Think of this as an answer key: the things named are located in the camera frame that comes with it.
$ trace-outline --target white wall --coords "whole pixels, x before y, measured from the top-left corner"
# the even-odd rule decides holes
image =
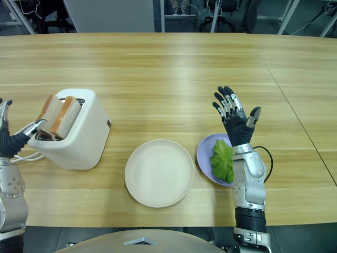
[[[153,0],[64,0],[77,32],[154,32]]]

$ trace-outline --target white plate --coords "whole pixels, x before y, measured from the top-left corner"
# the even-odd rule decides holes
[[[149,207],[177,203],[189,191],[194,163],[181,145],[170,140],[153,140],[139,146],[125,167],[125,183],[138,202]]]

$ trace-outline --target empty plate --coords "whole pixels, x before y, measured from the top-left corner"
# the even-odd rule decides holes
[[[153,140],[139,146],[125,167],[125,183],[138,202],[149,207],[177,203],[189,191],[194,163],[181,145],[170,140]]]
[[[200,169],[209,179],[215,183],[221,184],[222,186],[231,187],[233,183],[227,183],[222,179],[215,177],[212,173],[212,164],[210,158],[214,155],[214,151],[212,149],[217,140],[225,141],[228,146],[232,146],[226,133],[211,134],[200,142],[196,151],[196,159]]]

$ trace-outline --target black cable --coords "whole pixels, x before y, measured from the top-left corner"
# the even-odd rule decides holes
[[[273,156],[272,156],[272,154],[270,154],[269,150],[267,148],[265,148],[264,146],[255,146],[255,147],[253,147],[253,149],[257,149],[257,148],[264,149],[268,153],[268,155],[270,157],[270,163],[271,163],[271,165],[270,165],[270,171],[268,173],[268,176],[263,181],[264,183],[266,183],[267,180],[268,180],[268,178],[269,178],[269,176],[271,175],[271,173],[273,171],[273,166],[274,166]]]

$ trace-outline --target white toaster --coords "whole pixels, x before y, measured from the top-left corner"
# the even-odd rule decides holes
[[[110,132],[111,118],[92,90],[66,89],[56,96],[61,100],[74,96],[82,105],[69,134],[59,141],[42,140],[34,136],[28,145],[67,170],[95,167]]]

